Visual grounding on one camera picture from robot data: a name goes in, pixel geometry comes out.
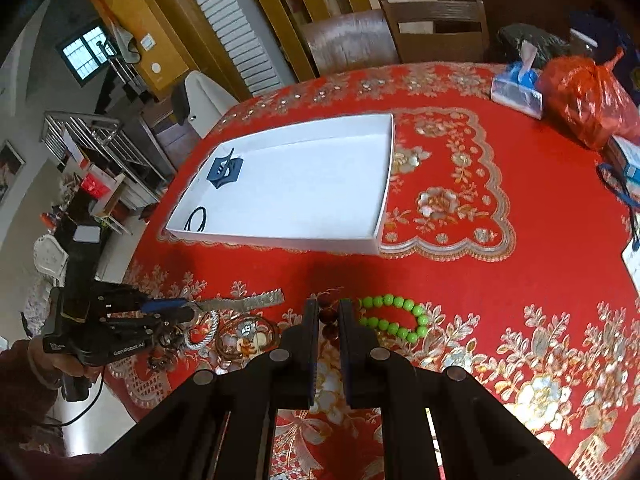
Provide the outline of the person's left hand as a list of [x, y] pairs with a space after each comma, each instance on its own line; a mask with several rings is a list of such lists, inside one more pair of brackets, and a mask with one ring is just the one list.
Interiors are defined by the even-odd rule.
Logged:
[[50, 389], [60, 388], [64, 375], [85, 377], [94, 384], [102, 374], [101, 367], [82, 365], [78, 359], [68, 354], [45, 352], [40, 337], [29, 341], [27, 356], [32, 372], [43, 385]]

